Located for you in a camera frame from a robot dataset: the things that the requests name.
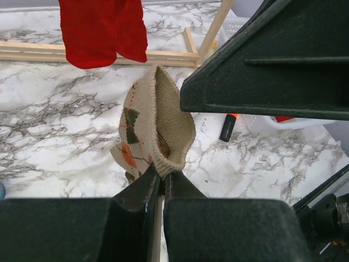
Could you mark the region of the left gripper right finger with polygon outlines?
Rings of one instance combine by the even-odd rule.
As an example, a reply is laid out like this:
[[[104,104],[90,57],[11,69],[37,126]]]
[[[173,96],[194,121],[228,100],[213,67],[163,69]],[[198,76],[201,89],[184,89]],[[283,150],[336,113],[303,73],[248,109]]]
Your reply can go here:
[[[293,210],[272,199],[205,197],[182,172],[165,180],[169,261],[310,261]]]

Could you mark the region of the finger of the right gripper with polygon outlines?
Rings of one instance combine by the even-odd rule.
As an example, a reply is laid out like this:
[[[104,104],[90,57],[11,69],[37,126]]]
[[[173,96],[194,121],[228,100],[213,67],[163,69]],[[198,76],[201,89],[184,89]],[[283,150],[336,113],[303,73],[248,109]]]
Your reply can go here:
[[[348,1],[264,1],[184,80],[180,107],[348,120]]]

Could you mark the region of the wooden hanger rack frame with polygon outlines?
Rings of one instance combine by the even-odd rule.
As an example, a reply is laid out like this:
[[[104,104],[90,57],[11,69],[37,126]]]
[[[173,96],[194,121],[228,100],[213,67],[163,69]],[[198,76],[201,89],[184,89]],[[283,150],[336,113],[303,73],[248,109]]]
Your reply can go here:
[[[214,41],[233,1],[223,1],[197,50],[190,30],[186,52],[148,50],[141,1],[59,1],[63,44],[1,42],[4,61],[69,62],[80,69],[112,64],[197,67]]]

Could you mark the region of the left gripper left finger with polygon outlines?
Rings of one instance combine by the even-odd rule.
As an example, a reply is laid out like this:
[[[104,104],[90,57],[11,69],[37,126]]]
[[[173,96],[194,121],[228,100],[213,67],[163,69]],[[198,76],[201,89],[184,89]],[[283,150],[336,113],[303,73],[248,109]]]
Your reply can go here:
[[[111,198],[1,201],[1,261],[159,261],[153,166]]]

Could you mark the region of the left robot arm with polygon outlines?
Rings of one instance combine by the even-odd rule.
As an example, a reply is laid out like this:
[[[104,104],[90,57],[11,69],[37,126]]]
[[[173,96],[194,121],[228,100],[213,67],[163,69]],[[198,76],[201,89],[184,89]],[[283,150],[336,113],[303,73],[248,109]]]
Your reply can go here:
[[[293,206],[204,196],[153,166],[111,198],[1,201],[1,261],[348,261],[348,195],[326,189]]]

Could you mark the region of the beige argyle sock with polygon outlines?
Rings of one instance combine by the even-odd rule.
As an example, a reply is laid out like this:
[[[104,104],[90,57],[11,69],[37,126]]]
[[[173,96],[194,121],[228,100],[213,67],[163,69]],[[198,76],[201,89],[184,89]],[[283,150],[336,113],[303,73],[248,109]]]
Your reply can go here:
[[[168,72],[156,65],[130,88],[119,123],[119,142],[110,149],[134,182],[153,165],[161,178],[182,171],[195,139],[195,124],[180,109],[180,94]]]

